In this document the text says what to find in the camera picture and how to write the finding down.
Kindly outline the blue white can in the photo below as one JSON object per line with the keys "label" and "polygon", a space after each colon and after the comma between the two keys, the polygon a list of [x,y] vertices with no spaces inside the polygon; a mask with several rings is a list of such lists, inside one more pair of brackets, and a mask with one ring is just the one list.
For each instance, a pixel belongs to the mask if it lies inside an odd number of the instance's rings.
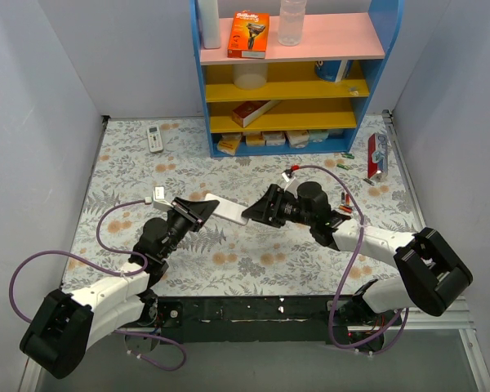
{"label": "blue white can", "polygon": [[341,82],[349,76],[353,63],[353,60],[318,60],[314,72],[324,81]]}

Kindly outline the orange black battery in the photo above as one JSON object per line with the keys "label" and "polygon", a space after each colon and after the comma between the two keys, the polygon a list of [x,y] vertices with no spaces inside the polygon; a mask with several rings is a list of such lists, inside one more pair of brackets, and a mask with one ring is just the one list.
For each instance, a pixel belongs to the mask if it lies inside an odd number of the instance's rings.
{"label": "orange black battery", "polygon": [[347,212],[347,213],[350,213],[350,214],[353,212],[353,210],[344,209],[344,208],[341,208],[341,207],[338,207],[338,208],[339,208],[341,211],[343,211],[343,212]]}

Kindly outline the grey white remote control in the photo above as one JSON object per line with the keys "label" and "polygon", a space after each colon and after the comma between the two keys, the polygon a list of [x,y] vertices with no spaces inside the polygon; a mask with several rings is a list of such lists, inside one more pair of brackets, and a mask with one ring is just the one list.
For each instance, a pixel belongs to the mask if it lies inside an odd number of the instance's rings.
{"label": "grey white remote control", "polygon": [[247,209],[245,206],[214,194],[206,194],[204,200],[217,201],[219,203],[216,210],[213,212],[215,216],[237,225],[247,225],[248,218],[242,216]]}

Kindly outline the red white long box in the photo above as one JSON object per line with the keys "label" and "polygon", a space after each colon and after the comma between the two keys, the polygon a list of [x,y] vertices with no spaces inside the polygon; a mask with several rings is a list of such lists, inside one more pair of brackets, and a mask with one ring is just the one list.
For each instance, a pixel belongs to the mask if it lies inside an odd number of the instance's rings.
{"label": "red white long box", "polygon": [[280,103],[280,100],[245,101],[233,109],[231,118],[238,126],[245,128]]}

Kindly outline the pale green small box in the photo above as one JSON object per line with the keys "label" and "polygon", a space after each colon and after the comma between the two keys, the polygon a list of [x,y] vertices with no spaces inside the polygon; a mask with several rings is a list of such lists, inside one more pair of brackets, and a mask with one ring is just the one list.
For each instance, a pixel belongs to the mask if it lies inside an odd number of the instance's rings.
{"label": "pale green small box", "polygon": [[329,137],[329,130],[308,130],[309,142],[322,143]]}

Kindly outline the white orange small box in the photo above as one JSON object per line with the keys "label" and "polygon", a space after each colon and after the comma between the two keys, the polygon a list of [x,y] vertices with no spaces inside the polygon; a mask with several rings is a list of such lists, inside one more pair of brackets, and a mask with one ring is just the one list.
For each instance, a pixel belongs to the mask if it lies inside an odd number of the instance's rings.
{"label": "white orange small box", "polygon": [[248,147],[261,147],[265,146],[265,138],[261,133],[256,134],[246,134],[245,136],[246,145]]}

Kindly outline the orange razor box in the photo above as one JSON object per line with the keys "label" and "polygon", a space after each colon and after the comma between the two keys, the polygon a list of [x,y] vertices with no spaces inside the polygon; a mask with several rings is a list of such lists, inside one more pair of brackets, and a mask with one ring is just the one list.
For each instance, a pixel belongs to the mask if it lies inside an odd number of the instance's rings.
{"label": "orange razor box", "polygon": [[268,13],[235,12],[229,33],[227,56],[263,60],[268,46],[269,28]]}

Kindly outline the red toothpaste box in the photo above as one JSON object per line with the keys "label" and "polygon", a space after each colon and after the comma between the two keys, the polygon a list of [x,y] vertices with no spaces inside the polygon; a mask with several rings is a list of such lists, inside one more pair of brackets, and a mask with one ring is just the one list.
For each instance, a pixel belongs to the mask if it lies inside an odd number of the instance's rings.
{"label": "red toothpaste box", "polygon": [[367,177],[382,181],[388,174],[388,140],[382,133],[372,134],[367,143]]}

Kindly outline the white tan small box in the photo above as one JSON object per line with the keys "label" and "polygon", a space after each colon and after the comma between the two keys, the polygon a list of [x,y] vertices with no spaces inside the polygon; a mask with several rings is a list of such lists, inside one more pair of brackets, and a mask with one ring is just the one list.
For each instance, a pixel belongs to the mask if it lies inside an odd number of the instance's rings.
{"label": "white tan small box", "polygon": [[307,130],[290,130],[285,131],[288,143],[293,149],[305,148],[310,140],[310,134]]}

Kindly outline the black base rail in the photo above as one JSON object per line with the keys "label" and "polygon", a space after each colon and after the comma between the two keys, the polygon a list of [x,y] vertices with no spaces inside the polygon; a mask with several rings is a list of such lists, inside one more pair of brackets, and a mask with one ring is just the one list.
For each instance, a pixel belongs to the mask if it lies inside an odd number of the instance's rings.
{"label": "black base rail", "polygon": [[164,296],[124,323],[179,343],[319,341],[329,344],[332,295]]}

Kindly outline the small white remote control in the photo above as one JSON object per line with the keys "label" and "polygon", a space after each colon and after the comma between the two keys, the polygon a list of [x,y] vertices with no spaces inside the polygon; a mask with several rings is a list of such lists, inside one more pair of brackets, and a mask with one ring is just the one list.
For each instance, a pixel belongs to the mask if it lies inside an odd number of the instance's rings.
{"label": "small white remote control", "polygon": [[149,151],[153,154],[163,152],[162,134],[158,127],[148,127],[146,130]]}

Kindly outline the white bottle on shelf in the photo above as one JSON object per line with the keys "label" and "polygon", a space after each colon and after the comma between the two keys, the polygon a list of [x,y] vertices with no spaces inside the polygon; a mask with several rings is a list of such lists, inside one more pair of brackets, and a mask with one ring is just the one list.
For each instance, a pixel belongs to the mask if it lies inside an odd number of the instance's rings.
{"label": "white bottle on shelf", "polygon": [[202,41],[205,49],[221,47],[220,17],[217,0],[198,0]]}

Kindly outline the clear plastic bottle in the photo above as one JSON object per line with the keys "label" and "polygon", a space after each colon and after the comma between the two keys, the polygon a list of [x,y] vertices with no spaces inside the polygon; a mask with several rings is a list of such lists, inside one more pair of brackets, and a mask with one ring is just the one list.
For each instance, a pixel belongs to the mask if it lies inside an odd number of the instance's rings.
{"label": "clear plastic bottle", "polygon": [[281,0],[278,22],[278,42],[284,46],[296,46],[301,42],[305,18],[306,0]]}

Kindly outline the white translucent cup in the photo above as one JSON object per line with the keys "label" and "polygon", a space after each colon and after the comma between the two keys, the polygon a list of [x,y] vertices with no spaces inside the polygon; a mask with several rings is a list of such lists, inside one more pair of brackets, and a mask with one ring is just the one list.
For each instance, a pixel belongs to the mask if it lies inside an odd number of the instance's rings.
{"label": "white translucent cup", "polygon": [[240,63],[233,65],[233,82],[237,88],[255,90],[267,83],[268,65],[266,63]]}

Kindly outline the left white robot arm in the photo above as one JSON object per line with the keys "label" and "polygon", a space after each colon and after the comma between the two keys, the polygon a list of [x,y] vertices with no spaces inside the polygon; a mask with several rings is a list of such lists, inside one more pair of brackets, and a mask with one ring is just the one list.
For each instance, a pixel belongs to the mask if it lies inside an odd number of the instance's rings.
{"label": "left white robot arm", "polygon": [[20,341],[20,350],[56,379],[67,377],[86,351],[119,327],[147,327],[158,315],[152,286],[167,271],[167,258],[188,232],[197,232],[219,201],[175,198],[167,217],[147,220],[120,271],[109,271],[89,287],[48,293]]}

